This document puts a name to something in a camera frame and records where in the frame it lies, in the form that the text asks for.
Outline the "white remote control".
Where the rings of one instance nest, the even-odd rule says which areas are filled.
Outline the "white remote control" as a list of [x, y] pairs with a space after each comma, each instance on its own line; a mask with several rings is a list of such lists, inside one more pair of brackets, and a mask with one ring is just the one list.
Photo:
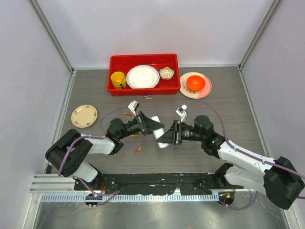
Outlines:
[[[159, 127], [160, 119], [158, 116], [153, 116], [150, 117], [151, 120], [153, 120], [153, 128]], [[165, 132], [164, 132], [164, 127], [160, 127], [158, 129], [154, 129], [152, 131], [154, 134], [155, 140], [157, 140], [159, 137], [161, 137]], [[169, 144], [168, 143], [159, 143], [157, 142], [157, 145], [160, 149], [165, 149]]]

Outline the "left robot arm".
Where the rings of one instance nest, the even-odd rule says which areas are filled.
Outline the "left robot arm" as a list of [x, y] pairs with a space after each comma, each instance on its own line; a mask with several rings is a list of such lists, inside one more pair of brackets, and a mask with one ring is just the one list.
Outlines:
[[73, 176], [90, 190], [97, 190], [102, 185], [102, 173], [84, 161], [88, 154], [115, 155], [123, 147], [122, 139], [136, 133], [154, 134], [159, 138], [163, 129], [164, 124], [158, 117], [149, 118], [140, 111], [127, 123], [119, 118], [112, 119], [105, 136], [82, 135], [70, 129], [47, 150], [45, 158], [60, 176]]

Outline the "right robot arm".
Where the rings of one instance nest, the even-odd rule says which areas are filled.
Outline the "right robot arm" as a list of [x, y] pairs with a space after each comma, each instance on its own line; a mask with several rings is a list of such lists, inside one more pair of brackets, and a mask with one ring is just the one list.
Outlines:
[[197, 116], [194, 126], [174, 120], [171, 128], [157, 138], [158, 143], [179, 145], [184, 140], [201, 142], [203, 151], [225, 161], [217, 170], [216, 185], [243, 186], [255, 190], [277, 207], [288, 210], [305, 188], [301, 175], [285, 157], [265, 157], [240, 148], [214, 130], [205, 115]]

